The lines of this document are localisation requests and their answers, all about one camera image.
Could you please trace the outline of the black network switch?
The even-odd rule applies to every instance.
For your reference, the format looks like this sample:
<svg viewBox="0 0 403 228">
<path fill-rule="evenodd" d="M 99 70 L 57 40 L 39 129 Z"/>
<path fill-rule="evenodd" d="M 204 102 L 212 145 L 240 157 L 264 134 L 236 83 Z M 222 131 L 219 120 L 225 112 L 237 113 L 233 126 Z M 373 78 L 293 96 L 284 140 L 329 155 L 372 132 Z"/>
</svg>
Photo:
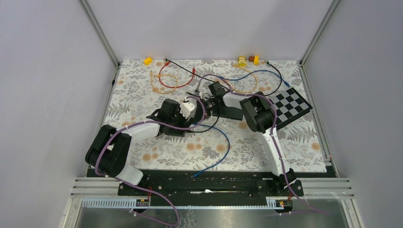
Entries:
<svg viewBox="0 0 403 228">
<path fill-rule="evenodd" d="M 164 126 L 162 133 L 168 136 L 184 137 L 187 131 L 192 130 L 198 125 L 200 125 L 200 123 L 171 124 L 169 126 Z"/>
<path fill-rule="evenodd" d="M 243 120 L 243 112 L 241 109 L 235 107 L 219 107 L 217 110 L 217 114 L 219 117 L 232 119 L 232 120 Z"/>
</svg>

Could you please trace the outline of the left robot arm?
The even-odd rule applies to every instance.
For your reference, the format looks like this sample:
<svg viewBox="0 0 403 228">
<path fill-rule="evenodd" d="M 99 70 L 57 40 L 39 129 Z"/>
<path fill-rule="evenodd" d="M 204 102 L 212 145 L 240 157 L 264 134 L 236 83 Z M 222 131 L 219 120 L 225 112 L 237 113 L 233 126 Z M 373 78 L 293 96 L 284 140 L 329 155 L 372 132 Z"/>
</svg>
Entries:
<svg viewBox="0 0 403 228">
<path fill-rule="evenodd" d="M 129 189 L 135 195 L 144 194 L 147 183 L 142 179 L 143 173 L 127 160 L 131 144 L 161 134 L 183 136 L 198 126 L 207 116 L 207 108 L 200 98 L 194 99 L 196 104 L 189 97 L 182 102 L 165 99 L 161 107 L 143 121 L 120 130 L 103 125 L 85 155 L 85 162 L 95 169 L 97 175 L 129 183 Z"/>
</svg>

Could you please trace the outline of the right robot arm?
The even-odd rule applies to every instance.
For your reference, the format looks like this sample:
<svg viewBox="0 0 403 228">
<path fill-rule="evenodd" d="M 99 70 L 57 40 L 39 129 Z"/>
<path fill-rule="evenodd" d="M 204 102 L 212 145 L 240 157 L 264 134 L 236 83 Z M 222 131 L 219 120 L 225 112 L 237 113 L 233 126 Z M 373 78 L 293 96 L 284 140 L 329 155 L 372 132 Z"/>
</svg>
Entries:
<svg viewBox="0 0 403 228">
<path fill-rule="evenodd" d="M 272 188 L 280 196 L 291 190 L 296 181 L 293 169 L 286 165 L 277 136 L 277 111 L 274 104 L 261 92 L 238 94 L 226 91 L 219 82 L 208 86 L 211 97 L 204 101 L 212 115 L 232 120 L 245 120 L 249 129 L 258 134 L 267 157 L 271 159 Z"/>
</svg>

